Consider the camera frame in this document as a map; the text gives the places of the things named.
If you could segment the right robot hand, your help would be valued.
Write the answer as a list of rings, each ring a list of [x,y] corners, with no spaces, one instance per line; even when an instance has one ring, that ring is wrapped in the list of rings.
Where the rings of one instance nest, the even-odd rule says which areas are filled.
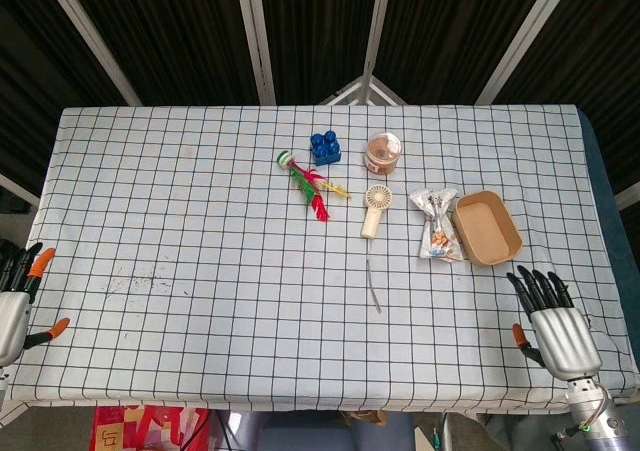
[[[522,325],[512,333],[521,353],[561,381],[593,377],[602,360],[582,313],[575,307],[568,285],[554,272],[542,273],[522,265],[506,274],[536,335],[537,347]]]

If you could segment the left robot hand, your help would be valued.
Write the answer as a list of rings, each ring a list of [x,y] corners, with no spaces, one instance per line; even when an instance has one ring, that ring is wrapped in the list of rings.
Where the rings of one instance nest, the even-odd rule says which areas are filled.
[[[41,242],[0,253],[0,370],[23,351],[56,339],[70,324],[65,317],[46,331],[28,333],[36,295],[55,254],[54,248],[43,250]]]

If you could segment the grid pattern tablecloth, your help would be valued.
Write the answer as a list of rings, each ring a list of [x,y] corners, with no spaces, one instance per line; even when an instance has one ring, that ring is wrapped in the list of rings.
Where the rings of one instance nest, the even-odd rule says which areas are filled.
[[[316,166],[332,130],[341,159]],[[572,105],[70,108],[29,236],[54,248],[30,319],[56,340],[7,368],[0,426],[34,405],[186,403],[248,410],[545,412],[562,381],[527,360],[506,274],[554,271],[586,316],[616,396],[638,382],[608,252],[613,235]],[[395,134],[396,168],[368,140]],[[346,188],[318,221],[276,158]],[[365,193],[390,188],[377,235]],[[454,188],[463,260],[419,257],[422,189]],[[490,190],[522,237],[478,266],[453,222]]]

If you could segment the cream handheld mini fan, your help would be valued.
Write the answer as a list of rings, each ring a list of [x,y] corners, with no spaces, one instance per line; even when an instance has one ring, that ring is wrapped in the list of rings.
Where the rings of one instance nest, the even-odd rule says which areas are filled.
[[[367,211],[360,233],[363,238],[376,237],[381,216],[390,207],[392,199],[390,188],[384,184],[377,183],[367,189],[364,197]]]

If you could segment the brown paper food tray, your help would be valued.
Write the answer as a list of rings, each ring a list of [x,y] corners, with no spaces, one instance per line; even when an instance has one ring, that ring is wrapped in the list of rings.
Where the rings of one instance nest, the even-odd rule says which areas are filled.
[[[475,265],[511,261],[523,246],[508,208],[493,191],[462,196],[456,203],[453,222],[468,259]]]

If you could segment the silver snack packet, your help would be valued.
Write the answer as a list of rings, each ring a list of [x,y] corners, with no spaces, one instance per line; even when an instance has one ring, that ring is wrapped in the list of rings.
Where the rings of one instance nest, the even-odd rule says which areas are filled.
[[[446,262],[463,260],[461,245],[449,214],[456,196],[457,190],[454,188],[422,189],[410,194],[410,200],[425,214],[420,258]]]

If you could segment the red patterned bag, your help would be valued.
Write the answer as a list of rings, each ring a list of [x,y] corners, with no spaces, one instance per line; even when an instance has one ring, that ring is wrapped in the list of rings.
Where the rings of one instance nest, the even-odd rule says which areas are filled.
[[[211,420],[205,408],[99,406],[89,451],[209,451]]]

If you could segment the round clear plastic jar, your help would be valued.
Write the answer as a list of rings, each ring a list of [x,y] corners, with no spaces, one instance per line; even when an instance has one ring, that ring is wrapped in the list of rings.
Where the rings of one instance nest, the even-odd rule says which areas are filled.
[[[396,168],[401,152],[402,143],[395,134],[379,133],[368,140],[363,162],[370,172],[387,175]]]

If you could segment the feather shuttlecock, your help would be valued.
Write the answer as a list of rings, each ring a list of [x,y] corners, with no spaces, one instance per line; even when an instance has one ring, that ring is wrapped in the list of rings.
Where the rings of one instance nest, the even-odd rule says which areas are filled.
[[[314,211],[318,221],[327,222],[330,218],[323,191],[334,192],[347,199],[351,199],[351,193],[344,187],[333,184],[328,178],[320,175],[315,169],[304,169],[298,165],[291,151],[281,151],[276,162],[279,167],[288,172],[303,193],[306,203]]]

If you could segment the blue toy building block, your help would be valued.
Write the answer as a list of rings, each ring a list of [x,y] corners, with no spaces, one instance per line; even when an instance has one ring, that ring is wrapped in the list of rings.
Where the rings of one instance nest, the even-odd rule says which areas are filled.
[[[328,130],[325,133],[315,133],[310,138],[311,154],[316,166],[323,166],[339,162],[341,148],[336,133]]]

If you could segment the white metal frame stand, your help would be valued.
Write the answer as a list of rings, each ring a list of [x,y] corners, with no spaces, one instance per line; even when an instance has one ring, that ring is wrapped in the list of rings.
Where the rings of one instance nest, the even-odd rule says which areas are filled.
[[[350,82],[320,102],[325,106],[405,106],[406,102],[377,77],[372,76],[367,87],[363,77]]]

